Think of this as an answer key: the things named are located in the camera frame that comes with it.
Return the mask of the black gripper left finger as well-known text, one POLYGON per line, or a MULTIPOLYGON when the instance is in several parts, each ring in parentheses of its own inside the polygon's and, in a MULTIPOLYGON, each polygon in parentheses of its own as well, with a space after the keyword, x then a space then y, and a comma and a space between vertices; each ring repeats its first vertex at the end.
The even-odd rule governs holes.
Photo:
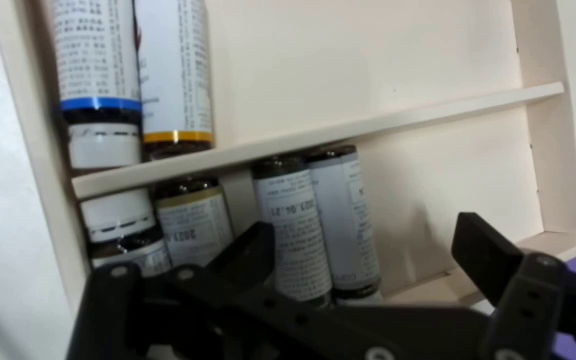
POLYGON ((263 287, 274 271, 274 226, 255 223, 216 261, 214 273, 240 289, 263 287))

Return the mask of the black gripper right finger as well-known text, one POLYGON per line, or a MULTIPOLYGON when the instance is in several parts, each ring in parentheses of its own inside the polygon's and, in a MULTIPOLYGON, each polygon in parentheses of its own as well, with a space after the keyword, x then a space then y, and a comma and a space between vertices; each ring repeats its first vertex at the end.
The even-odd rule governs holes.
POLYGON ((504 300, 525 302, 523 294, 512 289, 525 252, 479 212, 458 214, 450 254, 495 307, 504 300))

